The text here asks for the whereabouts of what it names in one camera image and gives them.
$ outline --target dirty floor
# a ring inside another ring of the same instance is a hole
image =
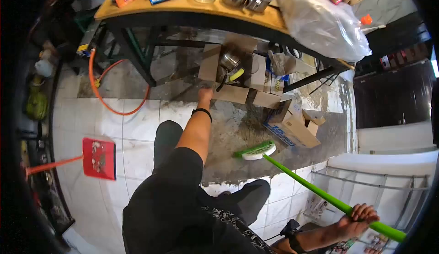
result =
[[[181,35],[177,32],[172,37]],[[216,30],[200,30],[184,31],[183,37],[221,43],[223,35],[224,32]],[[81,253],[123,253],[122,210],[137,186],[151,175],[158,125],[170,119],[184,128],[196,107],[197,92],[203,86],[197,77],[200,61],[201,49],[156,48],[151,71],[159,85],[151,89],[149,100],[131,116],[109,112],[92,95],[87,75],[77,76],[68,66],[63,67],[53,118],[55,159],[77,156],[83,137],[116,143],[116,181],[86,177],[80,163],[57,168],[64,197],[76,219],[64,237]],[[309,67],[299,68],[290,79],[294,82],[312,72],[315,70]],[[267,180],[270,197],[250,226],[263,239],[276,235],[291,218],[300,224],[310,221],[302,215],[309,199],[308,190],[280,174],[269,162],[244,162],[232,158],[233,152],[273,139],[277,151],[272,157],[312,181],[311,171],[324,168],[328,158],[357,151],[352,83],[338,77],[331,86],[325,85],[309,95],[319,84],[314,82],[292,92],[311,117],[326,119],[316,136],[321,145],[313,149],[288,147],[263,127],[267,109],[252,104],[255,92],[250,92],[243,105],[218,100],[211,103],[213,122],[202,187],[211,196],[217,196],[226,190],[237,191],[256,178]],[[113,68],[100,87],[105,101],[123,112],[136,108],[145,90],[145,81],[129,62]]]

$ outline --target green bristles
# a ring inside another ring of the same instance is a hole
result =
[[[274,143],[273,140],[270,140],[270,141],[264,141],[263,143],[261,143],[261,144],[258,145],[258,146],[255,146],[255,147],[252,147],[252,148],[249,148],[249,149],[245,149],[245,150],[243,150],[243,151],[235,152],[235,153],[233,154],[233,157],[235,157],[235,158],[242,158],[242,154],[245,154],[245,153],[248,153],[248,152],[251,152],[251,151],[254,151],[254,150],[260,149],[260,148],[262,148],[262,147],[269,146],[270,144],[275,144],[275,143]]]

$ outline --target person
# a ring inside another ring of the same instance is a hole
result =
[[[297,232],[268,246],[249,225],[270,194],[255,180],[232,194],[209,196],[201,187],[209,146],[211,89],[200,89],[186,128],[173,121],[158,126],[154,170],[123,210],[126,252],[137,253],[302,253],[348,240],[378,221],[373,207],[356,205],[336,224]]]

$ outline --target orange dustpan handle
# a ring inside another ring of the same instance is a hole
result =
[[[63,165],[63,164],[71,163],[71,162],[73,162],[75,160],[79,160],[79,159],[82,159],[82,158],[83,158],[83,156],[81,155],[81,156],[74,157],[74,158],[71,158],[71,159],[63,159],[63,160],[60,160],[60,161],[57,161],[57,162],[54,162],[54,163],[46,163],[46,164],[43,164],[43,165],[33,166],[33,167],[30,167],[30,168],[26,168],[26,178],[29,175],[32,175],[32,174],[35,174],[35,173],[38,173],[38,172],[41,172],[41,171],[49,170],[49,169],[55,168],[55,167]]]

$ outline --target orange hose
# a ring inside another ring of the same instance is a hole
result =
[[[96,95],[97,98],[99,98],[99,100],[101,101],[101,103],[111,112],[113,112],[114,114],[117,115],[122,115],[122,116],[127,116],[127,115],[131,115],[134,114],[135,112],[139,111],[140,107],[142,107],[142,105],[145,103],[146,99],[148,98],[148,94],[149,94],[149,85],[146,88],[146,93],[145,93],[145,97],[143,98],[142,102],[140,103],[140,105],[134,109],[131,112],[128,113],[123,113],[123,112],[118,112],[116,110],[114,110],[113,108],[111,108],[110,106],[108,106],[103,98],[101,97],[101,95],[99,94],[99,91],[97,90],[96,85],[94,85],[94,76],[93,76],[93,60],[94,60],[94,55],[96,54],[96,49],[92,49],[91,50],[91,55],[90,55],[90,60],[88,62],[88,77],[90,79],[90,84],[91,84],[91,89],[93,90],[94,94]],[[99,80],[101,80],[104,75],[111,69],[113,68],[115,65],[125,61],[126,59],[121,59],[119,61],[116,61],[115,63],[111,64],[107,69],[105,69],[105,71],[102,73],[102,75],[99,77]]]

